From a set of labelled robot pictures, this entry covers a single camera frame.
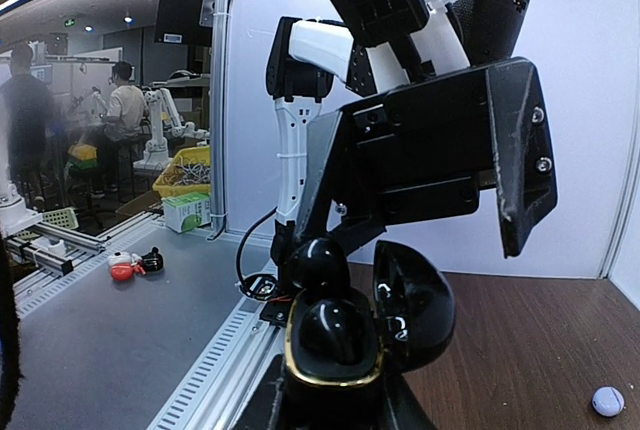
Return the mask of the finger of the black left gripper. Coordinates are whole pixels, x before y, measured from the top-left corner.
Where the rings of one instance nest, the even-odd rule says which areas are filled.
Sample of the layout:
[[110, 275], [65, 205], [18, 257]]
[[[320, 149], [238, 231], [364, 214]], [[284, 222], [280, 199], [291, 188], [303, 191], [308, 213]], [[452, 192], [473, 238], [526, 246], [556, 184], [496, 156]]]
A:
[[539, 74], [515, 57], [486, 71], [489, 128], [503, 254], [521, 254], [558, 203], [556, 164]]
[[349, 255], [386, 232], [389, 185], [383, 109], [326, 113], [308, 127], [306, 185], [294, 240], [327, 237]]

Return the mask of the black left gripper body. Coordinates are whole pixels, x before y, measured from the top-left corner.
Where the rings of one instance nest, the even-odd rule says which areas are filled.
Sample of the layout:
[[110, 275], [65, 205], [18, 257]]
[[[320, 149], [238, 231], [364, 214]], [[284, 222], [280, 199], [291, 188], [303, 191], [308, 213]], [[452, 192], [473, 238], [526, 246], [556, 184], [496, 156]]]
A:
[[468, 68], [337, 109], [387, 112], [390, 181], [380, 193], [387, 227], [477, 210], [479, 175], [493, 167], [487, 70]]

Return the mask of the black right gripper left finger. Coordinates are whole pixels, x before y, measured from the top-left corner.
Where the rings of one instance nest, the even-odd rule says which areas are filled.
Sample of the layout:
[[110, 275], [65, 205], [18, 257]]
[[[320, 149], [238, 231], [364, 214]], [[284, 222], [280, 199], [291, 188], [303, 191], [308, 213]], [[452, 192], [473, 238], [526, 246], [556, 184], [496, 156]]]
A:
[[232, 429], [287, 429], [285, 396], [285, 363], [280, 354], [272, 359]]

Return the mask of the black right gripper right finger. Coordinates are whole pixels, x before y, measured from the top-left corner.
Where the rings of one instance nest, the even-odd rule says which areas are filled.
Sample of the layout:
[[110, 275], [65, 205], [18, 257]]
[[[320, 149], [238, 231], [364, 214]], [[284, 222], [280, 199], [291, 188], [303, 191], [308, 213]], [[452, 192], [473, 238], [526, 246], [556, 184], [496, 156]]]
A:
[[379, 428], [384, 430], [435, 430], [401, 374], [384, 374]]

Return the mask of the black earbud charging case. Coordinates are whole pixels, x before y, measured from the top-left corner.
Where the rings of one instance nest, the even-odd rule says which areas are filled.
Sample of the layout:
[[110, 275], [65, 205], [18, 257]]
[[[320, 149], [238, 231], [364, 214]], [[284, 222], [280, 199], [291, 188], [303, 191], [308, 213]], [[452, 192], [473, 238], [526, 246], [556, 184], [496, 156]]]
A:
[[[456, 324], [456, 303], [445, 276], [420, 252], [380, 240], [375, 246], [373, 295], [353, 287], [346, 295], [299, 289], [285, 333], [285, 362], [297, 382], [315, 388], [362, 388], [386, 368], [401, 373], [430, 364], [447, 349]], [[370, 325], [364, 360], [340, 365], [306, 351], [299, 341], [302, 318], [321, 299], [353, 302]]]

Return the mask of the lilac earbud charging case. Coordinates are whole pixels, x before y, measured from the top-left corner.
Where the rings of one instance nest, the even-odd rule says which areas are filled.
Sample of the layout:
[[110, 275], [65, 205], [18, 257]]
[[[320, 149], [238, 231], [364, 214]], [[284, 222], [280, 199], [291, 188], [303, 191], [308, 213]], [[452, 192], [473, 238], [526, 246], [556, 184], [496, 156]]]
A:
[[594, 392], [591, 404], [598, 415], [605, 418], [613, 418], [624, 410], [625, 399], [615, 387], [603, 386]]

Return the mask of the black earbud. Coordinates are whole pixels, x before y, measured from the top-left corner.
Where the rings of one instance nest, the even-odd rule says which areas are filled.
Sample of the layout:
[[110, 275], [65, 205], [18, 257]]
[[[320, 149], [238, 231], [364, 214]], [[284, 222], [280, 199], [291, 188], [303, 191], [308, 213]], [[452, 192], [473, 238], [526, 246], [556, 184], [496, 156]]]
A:
[[291, 281], [299, 289], [338, 296], [346, 295], [351, 288], [346, 256], [331, 238], [307, 241], [293, 252], [287, 264]]
[[368, 319], [353, 302], [321, 299], [305, 311], [299, 341], [318, 358], [356, 365], [365, 358], [369, 333]]

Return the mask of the black earbud front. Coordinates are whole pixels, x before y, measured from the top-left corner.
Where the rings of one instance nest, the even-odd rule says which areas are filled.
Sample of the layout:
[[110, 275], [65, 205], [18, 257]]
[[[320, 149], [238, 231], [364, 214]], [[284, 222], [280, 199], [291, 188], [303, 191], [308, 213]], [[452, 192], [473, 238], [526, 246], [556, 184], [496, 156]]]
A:
[[318, 358], [356, 365], [365, 358], [369, 333], [368, 319], [353, 302], [321, 299], [305, 311], [299, 341]]

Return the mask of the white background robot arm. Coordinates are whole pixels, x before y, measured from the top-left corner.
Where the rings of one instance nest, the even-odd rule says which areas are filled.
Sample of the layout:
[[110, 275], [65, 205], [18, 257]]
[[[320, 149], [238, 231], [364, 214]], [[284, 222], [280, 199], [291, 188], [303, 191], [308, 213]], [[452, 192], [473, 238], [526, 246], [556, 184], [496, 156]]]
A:
[[197, 128], [194, 122], [181, 119], [176, 104], [167, 88], [143, 92], [149, 110], [151, 137], [146, 142], [143, 158], [133, 163], [133, 168], [143, 172], [161, 172], [172, 161], [166, 134], [173, 138], [191, 138], [205, 145], [210, 132]]

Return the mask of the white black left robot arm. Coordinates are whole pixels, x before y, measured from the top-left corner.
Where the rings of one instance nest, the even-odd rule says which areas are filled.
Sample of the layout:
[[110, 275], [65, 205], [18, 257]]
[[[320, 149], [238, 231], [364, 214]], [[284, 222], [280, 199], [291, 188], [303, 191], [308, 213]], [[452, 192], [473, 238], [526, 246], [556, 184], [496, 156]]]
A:
[[306, 284], [312, 240], [349, 255], [390, 226], [471, 214], [486, 189], [520, 255], [557, 203], [538, 71], [514, 55], [531, 0], [330, 1], [335, 21], [279, 21], [267, 65], [282, 292]]

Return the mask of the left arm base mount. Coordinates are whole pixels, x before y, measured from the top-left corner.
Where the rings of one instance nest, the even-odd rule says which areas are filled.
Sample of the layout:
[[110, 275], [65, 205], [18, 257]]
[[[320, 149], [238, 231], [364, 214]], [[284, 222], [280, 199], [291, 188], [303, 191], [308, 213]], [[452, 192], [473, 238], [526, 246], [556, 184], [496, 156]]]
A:
[[273, 298], [266, 302], [260, 319], [277, 327], [284, 328], [287, 325], [293, 299], [290, 296]]

